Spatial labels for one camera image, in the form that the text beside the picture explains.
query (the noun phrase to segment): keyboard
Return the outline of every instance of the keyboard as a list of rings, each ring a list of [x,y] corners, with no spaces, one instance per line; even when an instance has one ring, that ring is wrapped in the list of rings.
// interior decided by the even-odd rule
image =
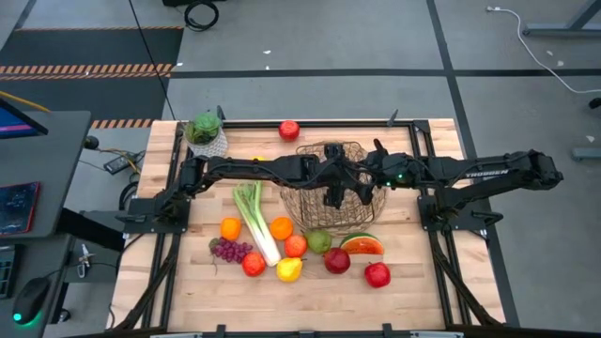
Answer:
[[[17,258],[19,247],[0,246],[0,300],[9,299],[17,277]]]

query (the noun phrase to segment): plant pot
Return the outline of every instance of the plant pot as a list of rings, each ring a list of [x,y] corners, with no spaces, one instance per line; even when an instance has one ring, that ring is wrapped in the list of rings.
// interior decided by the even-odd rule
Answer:
[[[221,128],[219,128],[219,133],[213,139],[213,141],[205,145],[195,145],[188,141],[188,138],[186,138],[186,142],[188,143],[188,147],[194,156],[223,156],[227,151],[227,139],[225,138],[225,133]]]

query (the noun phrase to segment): watermelon slice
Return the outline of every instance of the watermelon slice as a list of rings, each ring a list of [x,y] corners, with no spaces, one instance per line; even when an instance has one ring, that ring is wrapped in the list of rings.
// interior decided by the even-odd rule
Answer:
[[[340,249],[348,254],[384,254],[384,246],[375,237],[366,233],[353,233],[346,236]]]

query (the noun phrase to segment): wire basket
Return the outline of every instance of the wire basket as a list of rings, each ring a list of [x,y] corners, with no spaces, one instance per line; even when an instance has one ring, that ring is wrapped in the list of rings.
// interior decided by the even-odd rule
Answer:
[[[343,145],[347,158],[351,161],[360,161],[367,157],[367,151],[357,142],[320,142],[309,146],[297,148],[297,154],[317,155],[321,161],[326,160],[324,145],[327,143],[340,143]],[[369,176],[360,174],[359,180],[367,182]],[[345,199],[340,209],[323,205],[323,196],[327,188],[313,190],[294,190],[282,188],[280,195],[288,214],[304,231],[326,230],[333,236],[345,236],[354,232],[364,231],[375,221],[386,200],[385,189],[374,189],[372,203],[364,206],[359,196],[351,190],[345,191]]]

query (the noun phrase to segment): computer mouse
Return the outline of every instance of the computer mouse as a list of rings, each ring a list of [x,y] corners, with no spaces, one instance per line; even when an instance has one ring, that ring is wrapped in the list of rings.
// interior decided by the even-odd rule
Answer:
[[[27,324],[32,321],[46,299],[50,282],[46,278],[34,278],[27,282],[12,308],[12,318],[17,324]]]

